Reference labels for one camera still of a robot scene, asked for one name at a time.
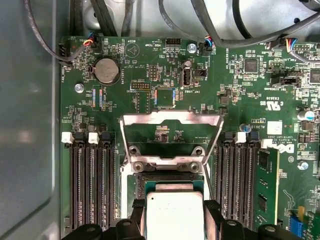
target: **colorful wires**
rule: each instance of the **colorful wires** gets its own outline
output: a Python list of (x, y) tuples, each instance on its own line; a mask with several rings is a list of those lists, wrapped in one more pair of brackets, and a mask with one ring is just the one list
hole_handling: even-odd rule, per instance
[(93, 43), (94, 43), (94, 32), (92, 31), (90, 32), (88, 39), (83, 42), (83, 45), (86, 47), (89, 47)]
[(286, 43), (286, 51), (290, 53), (294, 49), (294, 45), (297, 42), (297, 38), (286, 38), (285, 43)]
[(204, 38), (205, 42), (209, 44), (210, 47), (213, 46), (213, 41), (212, 41), (212, 38), (210, 36), (206, 36)]
[(292, 41), (292, 43), (291, 43), (291, 45), (290, 45), (290, 50), (291, 50), (291, 51), (294, 49), (294, 45), (295, 45), (295, 43), (296, 43), (297, 41), (298, 41), (297, 38), (295, 38), (295, 39)]

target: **chip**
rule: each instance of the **chip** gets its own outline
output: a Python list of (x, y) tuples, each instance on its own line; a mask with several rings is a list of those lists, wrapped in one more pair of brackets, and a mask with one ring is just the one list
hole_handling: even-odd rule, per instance
[(261, 194), (258, 196), (258, 206), (262, 211), (267, 211), (267, 199)]
[(172, 88), (158, 88), (155, 90), (154, 105), (157, 108), (173, 108), (175, 102), (175, 91)]
[(228, 114), (228, 109), (226, 107), (219, 107), (219, 114), (221, 116)]
[(320, 84), (320, 69), (310, 70), (310, 83)]
[(244, 71), (246, 73), (257, 73), (258, 72), (258, 60), (257, 59), (245, 59), (244, 60)]
[(267, 169), (269, 165), (269, 154), (264, 151), (259, 151), (258, 164)]
[(220, 103), (222, 105), (228, 105), (229, 104), (229, 97), (228, 96), (221, 96), (220, 97)]

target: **black cable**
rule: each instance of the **black cable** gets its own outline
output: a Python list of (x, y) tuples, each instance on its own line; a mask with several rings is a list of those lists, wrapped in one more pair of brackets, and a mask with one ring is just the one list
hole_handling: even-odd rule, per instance
[(279, 37), (285, 37), (289, 34), (292, 34), (304, 28), (305, 26), (313, 23), (314, 21), (320, 19), (320, 12), (317, 12), (316, 14), (296, 23), (295, 25), (286, 27), (282, 30), (275, 31), (273, 33), (270, 33), (264, 36), (259, 36), (259, 37), (254, 37), (250, 39), (244, 39), (244, 40), (226, 40), (226, 39), (221, 39), (219, 37), (217, 30), (210, 19), (210, 15), (208, 13), (204, 0), (191, 0), (191, 3), (193, 5), (196, 15), (198, 16), (203, 27), (206, 29), (206, 31), (212, 38), (213, 42), (217, 46), (220, 46), (223, 48), (230, 48), (230, 49), (249, 47), (249, 46), (260, 44), (260, 43), (271, 42), (276, 40)]
[(31, 25), (31, 28), (32, 28), (32, 30), (34, 32), (35, 37), (37, 38), (39, 43), (42, 45), (42, 47), (51, 56), (53, 56), (56, 59), (61, 60), (63, 62), (71, 62), (72, 60), (76, 59), (83, 52), (83, 50), (86, 48), (86, 46), (81, 45), (71, 56), (67, 56), (67, 57), (63, 57), (63, 56), (57, 55), (54, 51), (52, 51), (50, 49), (50, 47), (48, 47), (48, 45), (46, 44), (46, 42), (44, 41), (43, 37), (41, 36), (41, 34), (39, 32), (39, 29), (38, 29), (37, 24), (35, 22), (34, 16), (32, 14), (30, 0), (24, 0), (23, 4), (24, 4), (24, 8), (25, 8), (25, 10), (27, 12), (28, 21), (29, 21), (29, 23)]
[(124, 19), (123, 19), (122, 28), (121, 28), (122, 37), (126, 37), (130, 35), (132, 15), (134, 12), (134, 1), (135, 0), (125, 0)]
[(186, 32), (184, 32), (183, 30), (181, 30), (181, 28), (179, 28), (169, 17), (169, 15), (166, 12), (165, 6), (164, 6), (164, 0), (159, 0), (159, 11), (160, 14), (163, 18), (163, 20), (165, 21), (165, 23), (175, 32), (177, 32), (178, 34), (180, 34), (181, 36), (183, 36), (186, 39), (190, 39), (193, 40), (195, 42), (200, 42), (202, 43), (204, 41), (204, 37), (197, 37), (197, 36), (193, 36), (191, 34), (188, 34)]
[(74, 33), (73, 36), (84, 34), (83, 0), (74, 0)]
[(242, 17), (240, 13), (240, 0), (232, 0), (232, 13), (233, 13), (233, 19), (235, 21), (235, 25), (238, 28), (241, 35), (245, 39), (252, 39), (253, 37), (248, 32), (244, 22), (242, 21)]
[(110, 12), (105, 3), (105, 0), (90, 0), (93, 7), (96, 19), (101, 28), (101, 32), (104, 36), (117, 37), (117, 31), (114, 23), (112, 22)]

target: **white label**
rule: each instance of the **white label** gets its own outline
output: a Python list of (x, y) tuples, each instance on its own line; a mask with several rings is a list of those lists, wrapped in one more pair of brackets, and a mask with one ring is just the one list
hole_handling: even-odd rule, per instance
[(282, 135), (282, 121), (268, 121), (266, 133), (268, 135)]

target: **green circuit board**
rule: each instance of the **green circuit board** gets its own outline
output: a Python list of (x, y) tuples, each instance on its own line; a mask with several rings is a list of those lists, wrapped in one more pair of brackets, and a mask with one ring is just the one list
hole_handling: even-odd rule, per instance
[[(85, 40), (67, 37), (63, 43), (72, 53)], [(191, 43), (197, 45), (195, 53), (187, 51)], [(320, 49), (315, 43), (297, 43), (294, 47), (311, 60), (320, 58)], [(92, 66), (103, 58), (113, 60), (118, 66), (118, 81), (113, 84), (102, 84), (93, 74)], [(183, 73), (187, 61), (191, 62), (190, 72)], [(190, 82), (184, 82), (183, 74), (191, 74)], [(75, 91), (76, 84), (82, 84), (83, 92)], [(189, 40), (178, 39), (169, 44), (166, 38), (102, 38), (98, 47), (87, 47), (72, 65), (61, 67), (61, 132), (85, 136), (95, 132), (104, 136), (100, 138), (101, 141), (105, 138), (103, 144), (108, 144), (92, 148), (81, 140), (81, 154), (79, 146), (61, 144), (61, 220), (64, 223), (61, 231), (66, 234), (84, 223), (100, 223), (105, 218), (112, 221), (130, 215), (133, 200), (139, 196), (135, 177), (128, 177), (127, 206), (121, 206), (120, 168), (125, 160), (125, 146), (119, 118), (160, 110), (223, 116), (221, 137), (209, 158), (216, 196), (221, 198), (223, 189), (229, 191), (223, 184), (230, 180), (229, 175), (222, 175), (225, 171), (230, 173), (230, 166), (226, 168), (225, 162), (236, 161), (254, 151), (257, 155), (248, 157), (254, 167), (244, 166), (252, 179), (243, 176), (236, 180), (238, 185), (247, 181), (252, 186), (246, 191), (238, 190), (242, 195), (242, 192), (248, 193), (244, 199), (251, 201), (248, 213), (251, 217), (244, 222), (251, 222), (246, 226), (254, 230), (262, 224), (281, 224), (288, 230), (290, 216), (297, 213), (299, 206), (315, 213), (320, 205), (319, 99), (320, 64), (299, 62), (285, 49), (271, 50), (266, 43), (239, 49), (213, 47), (208, 56), (203, 56), (201, 43)], [(314, 120), (299, 120), (299, 112), (307, 110), (314, 113)], [(258, 140), (241, 146), (232, 142), (241, 124), (252, 128), (252, 135), (247, 134), (247, 138), (255, 136)], [(128, 126), (125, 131), (129, 144), (138, 146), (143, 155), (172, 157), (190, 155), (195, 146), (206, 148), (213, 127), (168, 120), (160, 125)], [(231, 140), (226, 138), (228, 134), (232, 135)], [(262, 140), (270, 139), (272, 145), (260, 149)], [(234, 151), (237, 158), (229, 159), (230, 151)], [(93, 169), (91, 163), (86, 162), (90, 154), (104, 161), (101, 166), (106, 169), (101, 176), (96, 172), (89, 174)], [(302, 169), (302, 163), (307, 163), (308, 168)], [(99, 182), (95, 182), (98, 184), (95, 187), (84, 184), (99, 177), (101, 184), (112, 191), (108, 197), (99, 195)], [(77, 181), (81, 184), (73, 188), (72, 184)], [(97, 198), (104, 201), (96, 208)], [(234, 203), (239, 196), (230, 192), (229, 198)], [(77, 200), (76, 208), (72, 207), (73, 199)], [(233, 203), (231, 200), (225, 205), (220, 202), (225, 208), (223, 214), (242, 222), (235, 211), (248, 206), (242, 203), (241, 207), (235, 207)], [(102, 215), (96, 216), (95, 209), (104, 209)]]

